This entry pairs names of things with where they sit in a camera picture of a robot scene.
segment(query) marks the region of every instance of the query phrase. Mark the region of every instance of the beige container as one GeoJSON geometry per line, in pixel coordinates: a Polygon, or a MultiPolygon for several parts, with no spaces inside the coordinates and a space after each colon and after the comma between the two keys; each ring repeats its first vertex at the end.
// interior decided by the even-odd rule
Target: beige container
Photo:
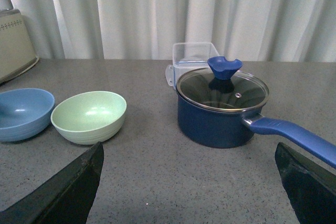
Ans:
{"type": "Polygon", "coordinates": [[[0,83],[16,77],[37,61],[20,11],[0,12],[0,83]]]}

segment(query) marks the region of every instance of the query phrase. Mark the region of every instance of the pot lid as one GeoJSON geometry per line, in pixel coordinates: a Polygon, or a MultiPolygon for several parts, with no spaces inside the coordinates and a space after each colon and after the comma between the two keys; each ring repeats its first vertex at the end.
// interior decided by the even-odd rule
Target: pot lid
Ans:
{"type": "Polygon", "coordinates": [[[212,111],[244,112],[265,105],[269,90],[263,81],[237,69],[229,71],[219,79],[213,66],[192,70],[179,78],[176,89],[187,101],[212,111]]]}

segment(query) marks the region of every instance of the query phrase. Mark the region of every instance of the blue bowl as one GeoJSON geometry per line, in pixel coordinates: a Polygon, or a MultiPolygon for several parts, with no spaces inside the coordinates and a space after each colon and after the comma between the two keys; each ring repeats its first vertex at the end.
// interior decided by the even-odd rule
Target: blue bowl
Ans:
{"type": "Polygon", "coordinates": [[[0,142],[14,142],[40,133],[50,124],[55,98],[42,89],[0,93],[0,142]]]}

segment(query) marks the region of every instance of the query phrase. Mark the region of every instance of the bowl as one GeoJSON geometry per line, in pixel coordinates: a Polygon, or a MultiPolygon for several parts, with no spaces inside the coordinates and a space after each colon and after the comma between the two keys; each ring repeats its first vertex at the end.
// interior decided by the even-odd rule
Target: bowl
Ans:
{"type": "Polygon", "coordinates": [[[0,93],[0,142],[25,140],[50,124],[54,96],[42,89],[0,93]]]}
{"type": "Polygon", "coordinates": [[[92,91],[64,100],[51,114],[51,123],[67,140],[96,144],[114,136],[125,121],[127,103],[116,93],[92,91]]]}

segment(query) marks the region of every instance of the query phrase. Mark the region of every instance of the clear plastic container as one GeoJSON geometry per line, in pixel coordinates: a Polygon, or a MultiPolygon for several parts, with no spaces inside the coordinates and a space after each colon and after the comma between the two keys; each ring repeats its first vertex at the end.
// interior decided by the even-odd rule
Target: clear plastic container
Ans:
{"type": "Polygon", "coordinates": [[[166,79],[176,87],[179,77],[191,70],[208,67],[208,59],[219,56],[211,42],[176,43],[173,46],[173,64],[166,68],[166,79]]]}

